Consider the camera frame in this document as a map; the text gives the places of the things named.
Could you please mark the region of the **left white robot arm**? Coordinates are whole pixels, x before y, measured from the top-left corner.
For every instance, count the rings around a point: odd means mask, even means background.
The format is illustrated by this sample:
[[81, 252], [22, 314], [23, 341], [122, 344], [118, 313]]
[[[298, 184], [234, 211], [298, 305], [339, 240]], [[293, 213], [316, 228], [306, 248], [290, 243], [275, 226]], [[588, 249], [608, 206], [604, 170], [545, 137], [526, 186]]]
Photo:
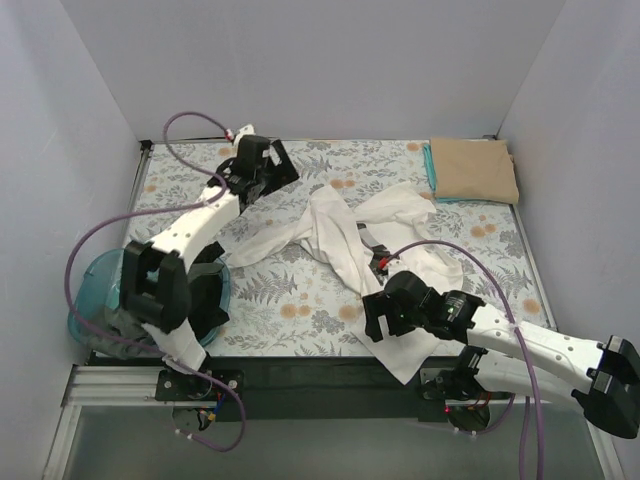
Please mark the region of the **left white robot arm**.
[[213, 386], [207, 358], [189, 316], [194, 311], [188, 274], [210, 241], [244, 210], [299, 179], [281, 140], [244, 134], [236, 155], [208, 180], [196, 206], [151, 240], [124, 249], [119, 307], [150, 334], [164, 360], [182, 371], [178, 387], [193, 400]]

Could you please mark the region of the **white t shirt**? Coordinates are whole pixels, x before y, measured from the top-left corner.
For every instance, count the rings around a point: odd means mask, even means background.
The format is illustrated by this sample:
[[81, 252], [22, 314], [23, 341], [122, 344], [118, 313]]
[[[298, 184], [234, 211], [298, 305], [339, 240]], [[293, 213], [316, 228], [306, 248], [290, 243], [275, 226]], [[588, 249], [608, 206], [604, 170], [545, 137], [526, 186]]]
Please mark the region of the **white t shirt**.
[[[328, 264], [344, 285], [364, 296], [383, 289], [370, 263], [374, 247], [390, 253], [419, 240], [431, 239], [429, 223], [436, 206], [409, 182], [391, 186], [360, 205], [350, 208], [332, 186], [316, 190], [302, 216], [295, 222], [259, 231], [236, 248], [227, 260], [231, 268], [253, 265], [298, 244], [315, 260]], [[460, 262], [438, 246], [414, 247], [391, 262], [390, 276], [410, 271], [438, 293], [461, 290], [464, 274]], [[352, 332], [374, 357], [403, 385], [441, 343], [424, 330], [400, 337], [383, 333], [374, 342], [365, 334], [364, 314]]]

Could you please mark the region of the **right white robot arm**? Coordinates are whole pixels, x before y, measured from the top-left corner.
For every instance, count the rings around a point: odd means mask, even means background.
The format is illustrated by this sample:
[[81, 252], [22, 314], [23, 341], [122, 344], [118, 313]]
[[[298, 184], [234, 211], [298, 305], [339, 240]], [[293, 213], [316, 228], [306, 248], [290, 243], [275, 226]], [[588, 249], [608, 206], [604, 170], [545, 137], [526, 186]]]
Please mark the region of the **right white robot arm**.
[[563, 403], [613, 436], [639, 434], [639, 354], [624, 338], [601, 342], [516, 324], [477, 296], [440, 294], [409, 271], [392, 276], [363, 305], [365, 332], [375, 342], [423, 331], [462, 344], [454, 363], [424, 382], [429, 398], [528, 396]]

